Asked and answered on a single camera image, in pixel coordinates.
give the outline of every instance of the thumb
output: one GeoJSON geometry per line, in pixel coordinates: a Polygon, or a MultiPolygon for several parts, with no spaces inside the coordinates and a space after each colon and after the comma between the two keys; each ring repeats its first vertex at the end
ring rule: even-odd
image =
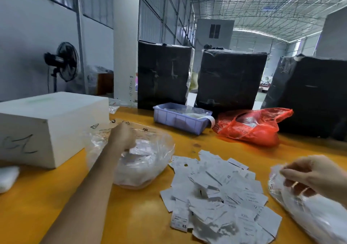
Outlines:
{"type": "Polygon", "coordinates": [[[280,170],[280,174],[288,180],[306,184],[307,173],[299,172],[293,169],[282,169],[280,170]]]}

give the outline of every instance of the orange tabletop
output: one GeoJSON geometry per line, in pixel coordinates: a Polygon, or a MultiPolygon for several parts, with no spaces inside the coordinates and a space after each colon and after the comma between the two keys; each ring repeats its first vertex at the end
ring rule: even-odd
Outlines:
{"type": "MultiPolygon", "coordinates": [[[[313,241],[268,194],[270,167],[303,155],[325,154],[347,169],[345,143],[336,141],[280,135],[281,144],[278,147],[261,148],[222,139],[209,129],[195,136],[156,124],[151,111],[120,108],[110,117],[166,130],[176,143],[175,155],[198,158],[199,150],[203,149],[225,160],[232,157],[249,166],[269,197],[267,206],[283,217],[273,243],[313,241]]],[[[0,195],[0,243],[38,243],[86,174],[84,150],[55,170],[22,167],[13,188],[0,195]]],[[[170,228],[171,214],[167,212],[159,191],[170,187],[173,176],[173,170],[167,167],[152,184],[142,190],[132,191],[113,186],[102,243],[197,243],[191,233],[170,228]]]]}

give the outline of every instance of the hand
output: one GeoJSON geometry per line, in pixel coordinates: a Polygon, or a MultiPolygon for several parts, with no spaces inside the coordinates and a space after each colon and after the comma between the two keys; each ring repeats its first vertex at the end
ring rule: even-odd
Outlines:
{"type": "Polygon", "coordinates": [[[135,131],[129,127],[125,122],[119,123],[115,128],[111,130],[108,144],[116,144],[122,146],[124,150],[135,147],[135,131]]]}
{"type": "Polygon", "coordinates": [[[292,186],[293,193],[304,196],[321,194],[341,204],[347,203],[347,173],[324,155],[301,157],[286,165],[280,173],[284,186],[292,186]]]}

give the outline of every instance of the pile of paper labels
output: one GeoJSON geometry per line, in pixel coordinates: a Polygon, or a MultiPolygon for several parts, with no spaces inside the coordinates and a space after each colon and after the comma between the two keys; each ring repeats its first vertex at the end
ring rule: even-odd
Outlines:
{"type": "Polygon", "coordinates": [[[277,235],[282,217],[265,207],[267,196],[255,173],[230,158],[201,150],[197,159],[173,156],[175,176],[160,192],[171,227],[211,244],[267,244],[277,235]]]}

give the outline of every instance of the large black box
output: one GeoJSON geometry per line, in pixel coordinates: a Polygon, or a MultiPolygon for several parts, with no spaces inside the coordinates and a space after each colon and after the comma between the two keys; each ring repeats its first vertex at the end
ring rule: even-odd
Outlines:
{"type": "Polygon", "coordinates": [[[304,56],[282,57],[263,108],[283,107],[293,116],[280,131],[343,140],[347,122],[347,61],[304,56]]]}
{"type": "Polygon", "coordinates": [[[186,104],[194,49],[186,46],[138,42],[137,107],[174,102],[186,104]]]}
{"type": "Polygon", "coordinates": [[[214,115],[232,110],[251,110],[263,75],[267,53],[204,50],[195,107],[214,115]]]}

